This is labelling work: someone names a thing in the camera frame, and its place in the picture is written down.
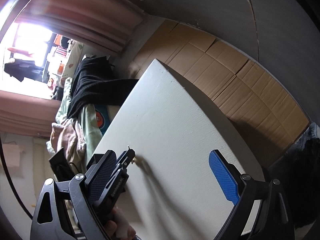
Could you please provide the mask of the person's hand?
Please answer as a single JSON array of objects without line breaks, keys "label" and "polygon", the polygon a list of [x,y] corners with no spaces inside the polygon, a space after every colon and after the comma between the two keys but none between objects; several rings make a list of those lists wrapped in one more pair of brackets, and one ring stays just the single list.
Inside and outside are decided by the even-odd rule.
[{"label": "person's hand", "polygon": [[112,239],[132,240],[136,237],[135,229],[129,224],[121,209],[112,209],[112,219],[105,225],[107,234]]}]

